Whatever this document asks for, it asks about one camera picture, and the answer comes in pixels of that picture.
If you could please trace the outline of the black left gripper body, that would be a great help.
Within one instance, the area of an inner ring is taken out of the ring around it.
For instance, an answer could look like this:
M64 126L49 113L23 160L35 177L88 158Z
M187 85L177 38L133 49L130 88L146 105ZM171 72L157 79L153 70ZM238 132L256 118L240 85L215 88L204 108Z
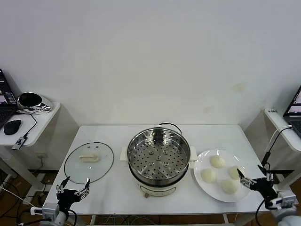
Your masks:
M81 191L64 189L56 193L60 210L69 210L70 207L81 200Z

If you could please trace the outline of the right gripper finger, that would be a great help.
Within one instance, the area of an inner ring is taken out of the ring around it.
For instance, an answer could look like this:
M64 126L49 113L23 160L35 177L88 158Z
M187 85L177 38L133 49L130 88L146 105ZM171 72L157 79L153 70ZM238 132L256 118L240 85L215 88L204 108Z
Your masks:
M244 174L239 169L237 169L237 172L238 172L238 175L239 175L239 178L240 178L240 183L243 186L251 189L251 187L256 184L256 181L254 181L252 179L249 179L249 178L246 178L244 176Z
M274 181L274 173L271 170L265 169L264 167L262 167L261 165L257 165L258 168L260 169L260 171L264 174L264 176L266 177L267 181Z

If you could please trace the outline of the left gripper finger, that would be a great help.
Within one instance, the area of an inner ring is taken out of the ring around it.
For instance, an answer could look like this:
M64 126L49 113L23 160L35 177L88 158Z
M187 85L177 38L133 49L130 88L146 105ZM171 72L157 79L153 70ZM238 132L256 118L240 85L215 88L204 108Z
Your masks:
M65 188L65 186L67 185L68 181L70 179L70 176L68 176L67 178L65 178L59 185L56 185L56 192L59 193L63 193L63 189Z
M89 189L90 189L90 178L87 178L87 182L84 188L76 191L74 194L78 196L80 199L84 199L89 195Z

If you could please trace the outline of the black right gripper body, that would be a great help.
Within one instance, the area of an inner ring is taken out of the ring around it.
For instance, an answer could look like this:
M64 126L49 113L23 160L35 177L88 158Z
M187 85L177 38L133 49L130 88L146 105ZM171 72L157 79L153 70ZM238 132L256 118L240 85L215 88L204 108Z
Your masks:
M252 191L258 191L265 200L272 200L278 197L277 192L273 188L273 183L266 178L252 179L250 185Z

